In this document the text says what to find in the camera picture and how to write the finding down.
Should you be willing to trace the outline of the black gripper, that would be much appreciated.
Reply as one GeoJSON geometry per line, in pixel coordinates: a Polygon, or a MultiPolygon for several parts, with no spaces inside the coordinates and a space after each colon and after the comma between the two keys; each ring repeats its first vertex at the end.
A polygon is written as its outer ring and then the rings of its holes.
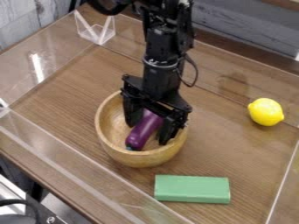
{"type": "Polygon", "coordinates": [[[178,129],[186,122],[192,106],[180,96],[180,85],[191,87],[182,80],[184,62],[189,57],[178,57],[168,61],[142,58],[144,74],[141,77],[125,74],[121,87],[125,124],[136,126],[144,115],[144,109],[154,112],[162,118],[157,132],[160,145],[166,145],[174,138],[178,129]]]}

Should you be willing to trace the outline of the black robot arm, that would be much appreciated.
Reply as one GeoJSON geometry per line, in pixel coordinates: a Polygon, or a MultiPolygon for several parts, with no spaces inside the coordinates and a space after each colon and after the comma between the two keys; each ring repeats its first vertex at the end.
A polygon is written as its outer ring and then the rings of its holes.
{"type": "Polygon", "coordinates": [[[141,17],[145,50],[140,77],[121,77],[125,124],[133,129],[125,145],[140,149],[153,131],[160,145],[174,138],[188,121],[192,106],[180,96],[184,64],[193,48],[192,0],[86,0],[101,14],[114,16],[128,7],[141,17]]]}

